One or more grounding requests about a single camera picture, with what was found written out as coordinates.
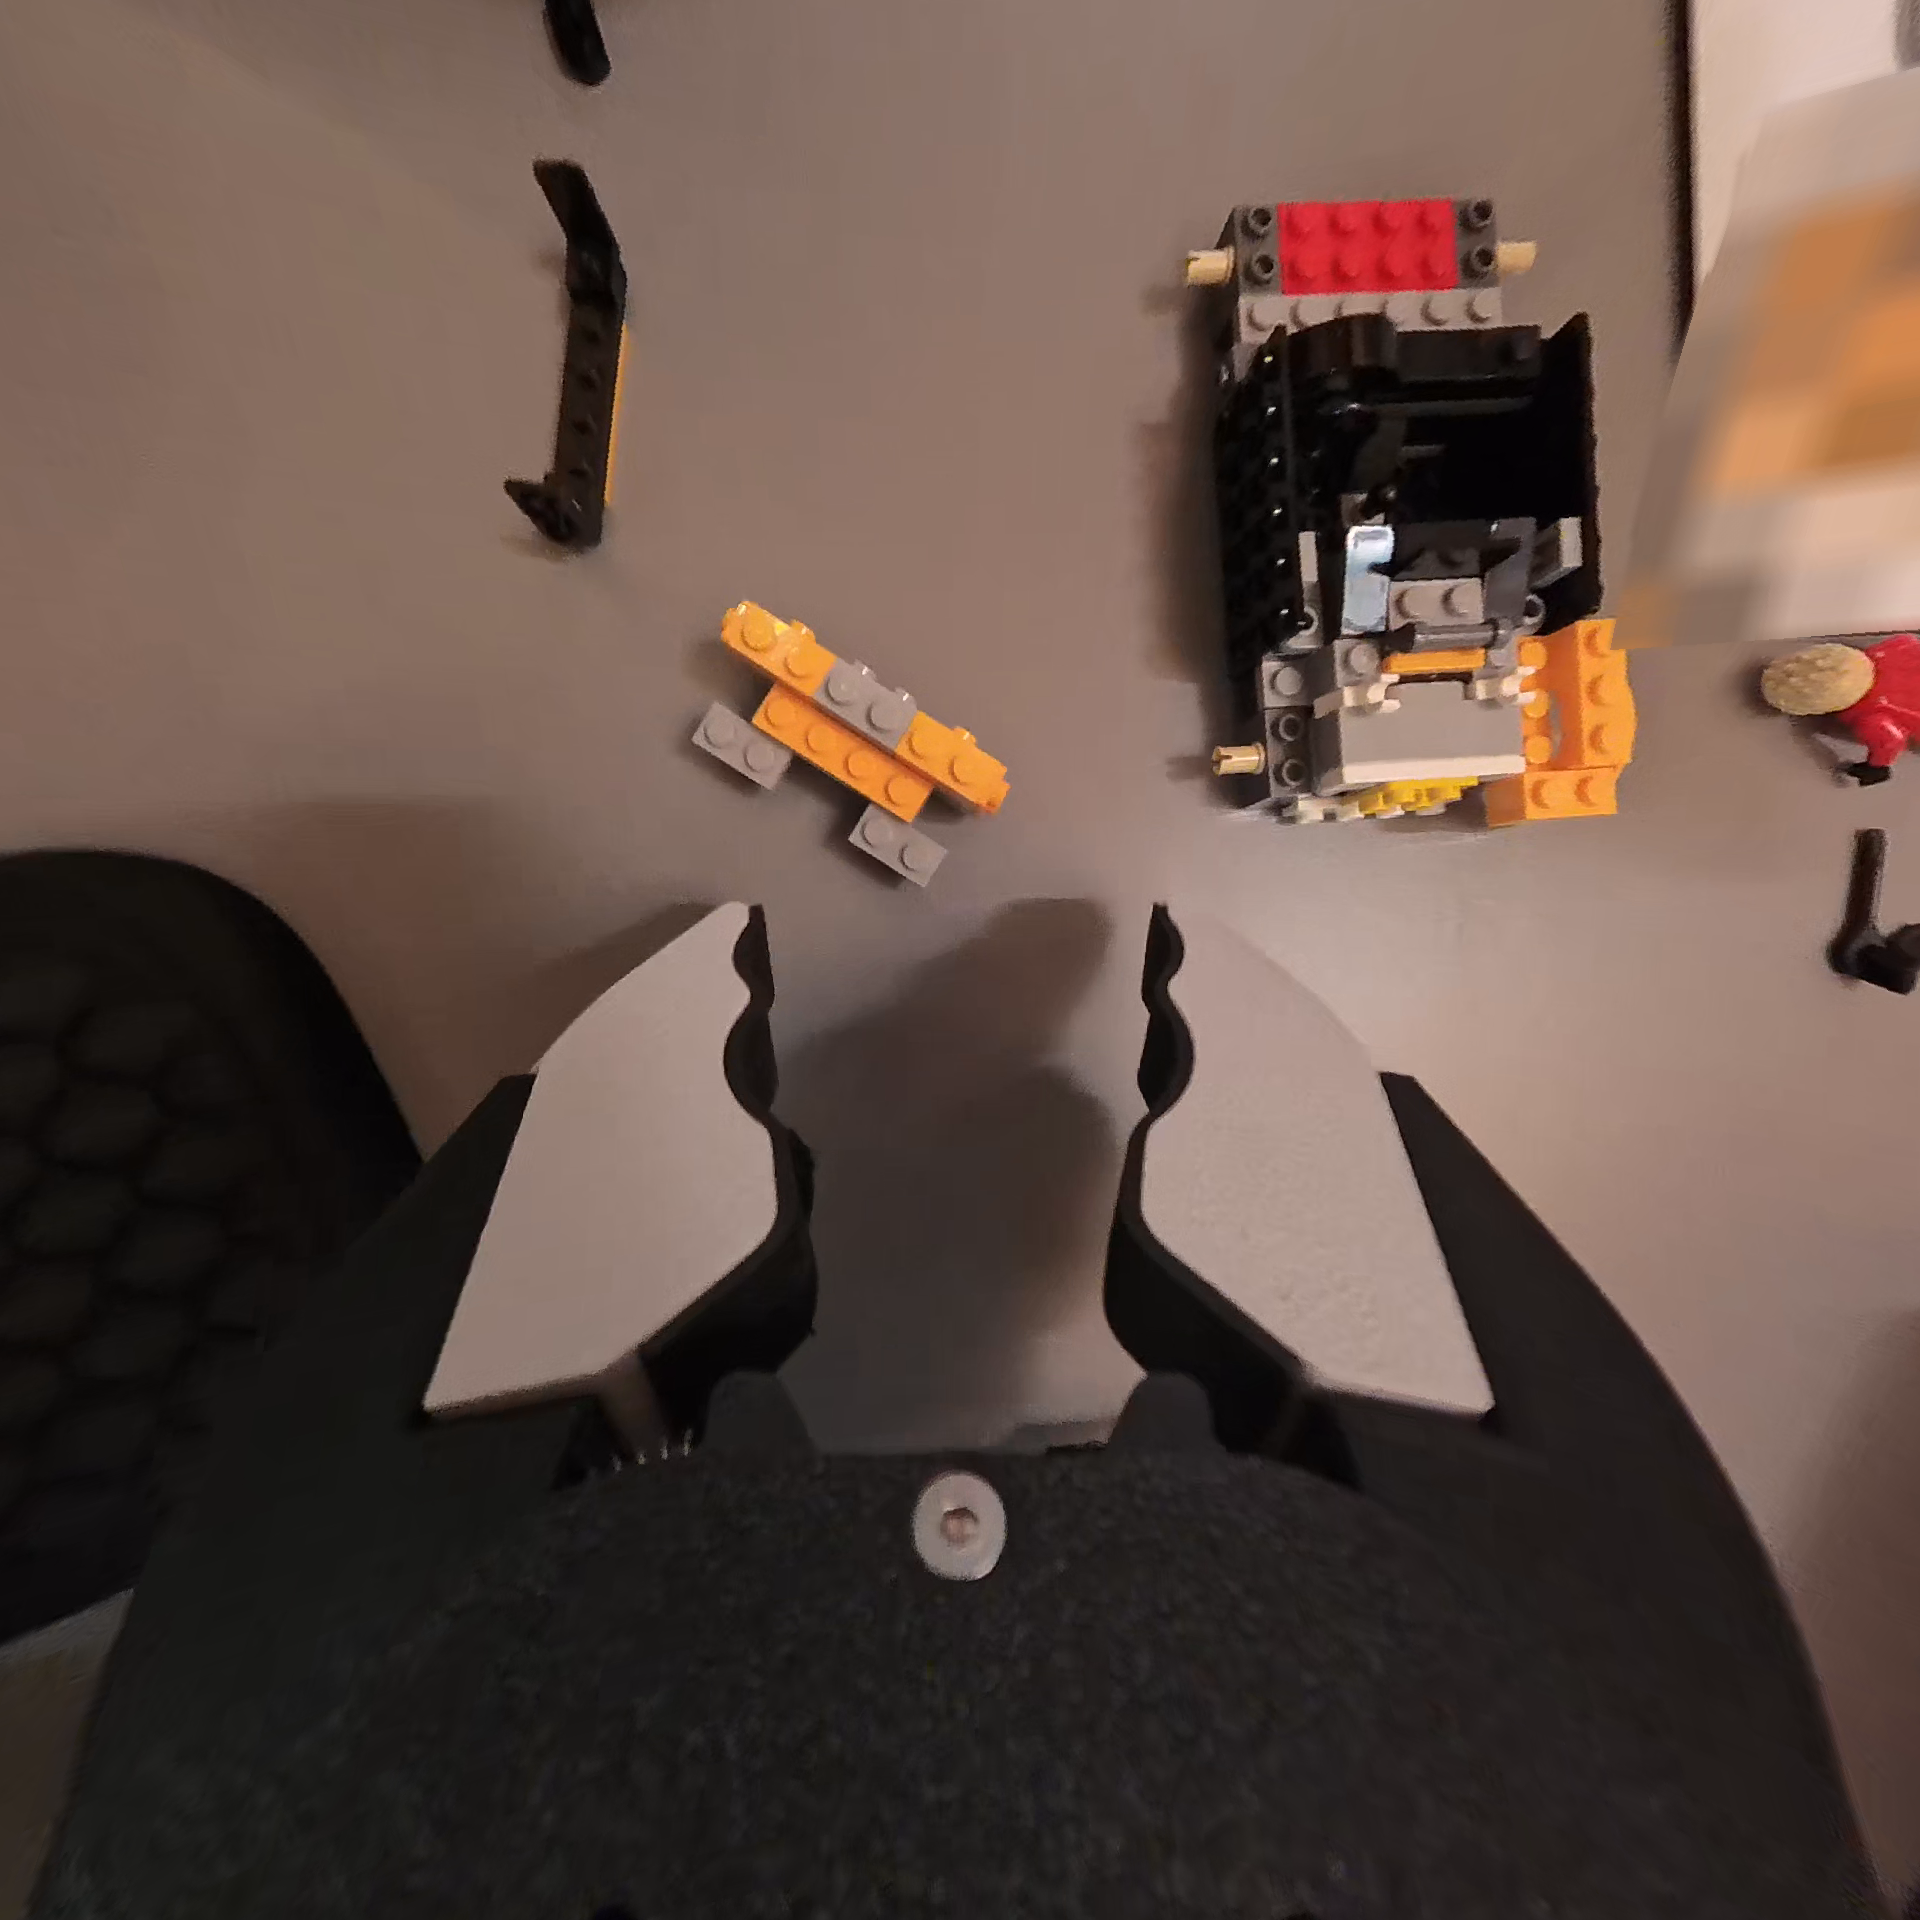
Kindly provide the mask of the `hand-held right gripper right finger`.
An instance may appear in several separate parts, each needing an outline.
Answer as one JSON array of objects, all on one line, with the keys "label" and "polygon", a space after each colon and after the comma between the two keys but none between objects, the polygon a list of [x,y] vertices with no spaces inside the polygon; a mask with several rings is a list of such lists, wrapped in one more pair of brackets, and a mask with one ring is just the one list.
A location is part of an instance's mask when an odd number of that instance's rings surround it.
[{"label": "hand-held right gripper right finger", "polygon": [[1158,903],[1143,1115],[1121,1158],[1108,1325],[1219,1419],[1295,1395],[1486,1415],[1494,1395],[1384,1084],[1320,999],[1212,914]]}]

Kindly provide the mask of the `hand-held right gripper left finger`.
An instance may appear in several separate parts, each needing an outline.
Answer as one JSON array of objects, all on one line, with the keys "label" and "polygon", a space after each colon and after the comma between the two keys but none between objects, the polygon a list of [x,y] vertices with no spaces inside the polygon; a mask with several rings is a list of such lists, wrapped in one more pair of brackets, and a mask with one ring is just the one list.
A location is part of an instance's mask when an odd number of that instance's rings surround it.
[{"label": "hand-held right gripper left finger", "polygon": [[764,913],[723,903],[537,1063],[423,1393],[433,1419],[592,1402],[688,1443],[811,1333],[811,1161],[774,1115]]}]

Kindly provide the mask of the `long black orange brick strip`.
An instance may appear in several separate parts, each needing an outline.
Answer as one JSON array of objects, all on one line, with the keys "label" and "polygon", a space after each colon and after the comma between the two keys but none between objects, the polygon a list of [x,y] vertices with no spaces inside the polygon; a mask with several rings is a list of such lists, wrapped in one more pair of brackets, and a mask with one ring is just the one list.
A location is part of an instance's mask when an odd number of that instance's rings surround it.
[{"label": "long black orange brick strip", "polygon": [[627,357],[629,274],[588,172],[539,157],[535,178],[563,237],[566,324],[551,466],[503,489],[541,539],[572,554],[600,543],[616,466],[616,407]]}]

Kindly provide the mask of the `grey desk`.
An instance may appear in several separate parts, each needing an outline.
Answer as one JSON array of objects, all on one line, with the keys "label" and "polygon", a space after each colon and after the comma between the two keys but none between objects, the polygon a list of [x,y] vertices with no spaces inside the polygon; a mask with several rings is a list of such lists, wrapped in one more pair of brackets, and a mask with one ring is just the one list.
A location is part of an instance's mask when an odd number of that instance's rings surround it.
[{"label": "grey desk", "polygon": [[[1487,194],[1597,346],[1603,562],[1672,348],[1669,4],[4,4],[4,845],[261,894],[423,1146],[681,910],[760,901],[820,1165],[831,1446],[1112,1407],[1097,1309],[1158,898],[1447,1106],[1649,1347],[1779,1557],[1915,1878],[1915,1002],[1822,963],[1880,793],[1636,653],[1613,821],[1219,806],[1209,358],[1248,198]],[[629,274],[605,532],[541,539],[573,159]],[[691,742],[759,603],[997,756],[928,885]]]}]

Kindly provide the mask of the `orange grey brick assembly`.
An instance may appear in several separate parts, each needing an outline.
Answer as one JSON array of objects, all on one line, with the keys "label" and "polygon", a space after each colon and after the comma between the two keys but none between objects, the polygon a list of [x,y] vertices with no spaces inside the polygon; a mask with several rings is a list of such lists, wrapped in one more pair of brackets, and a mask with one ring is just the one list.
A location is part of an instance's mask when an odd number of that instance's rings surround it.
[{"label": "orange grey brick assembly", "polygon": [[864,803],[848,841],[897,881],[923,886],[945,850],[921,828],[942,801],[991,815],[1009,793],[1006,765],[974,734],[932,718],[911,693],[837,657],[814,629],[759,603],[723,614],[723,645],[764,682],[755,713],[711,705],[692,730],[697,753],[734,778],[776,788],[792,765]]}]

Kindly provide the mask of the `black hinge brick piece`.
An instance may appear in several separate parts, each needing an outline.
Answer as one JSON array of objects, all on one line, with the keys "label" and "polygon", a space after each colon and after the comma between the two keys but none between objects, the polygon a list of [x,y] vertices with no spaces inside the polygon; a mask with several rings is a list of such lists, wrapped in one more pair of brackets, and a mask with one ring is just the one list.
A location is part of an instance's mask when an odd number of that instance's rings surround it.
[{"label": "black hinge brick piece", "polygon": [[1836,975],[1905,996],[1918,985],[1918,925],[1885,931],[1879,921],[1885,850],[1883,829],[1853,834],[1845,906],[1827,959]]}]

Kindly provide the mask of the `red toy minifigure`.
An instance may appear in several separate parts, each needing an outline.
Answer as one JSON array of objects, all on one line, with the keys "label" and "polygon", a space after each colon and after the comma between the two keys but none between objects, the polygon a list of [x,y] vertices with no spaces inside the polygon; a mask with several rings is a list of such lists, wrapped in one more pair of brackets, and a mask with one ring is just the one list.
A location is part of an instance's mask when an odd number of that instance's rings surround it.
[{"label": "red toy minifigure", "polygon": [[1840,773],[1885,785],[1918,739],[1918,635],[1804,645],[1763,665],[1759,698],[1785,718],[1836,723],[1860,748]]}]

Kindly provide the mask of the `black brick car chassis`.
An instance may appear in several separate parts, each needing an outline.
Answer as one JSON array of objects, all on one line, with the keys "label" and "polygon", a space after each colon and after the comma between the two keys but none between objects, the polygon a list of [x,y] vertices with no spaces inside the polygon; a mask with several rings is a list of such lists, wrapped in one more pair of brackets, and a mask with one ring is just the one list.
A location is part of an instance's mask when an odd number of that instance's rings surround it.
[{"label": "black brick car chassis", "polygon": [[1240,806],[1616,814],[1638,713],[1599,614],[1593,324],[1505,315],[1534,255],[1486,196],[1240,202],[1185,255]]}]

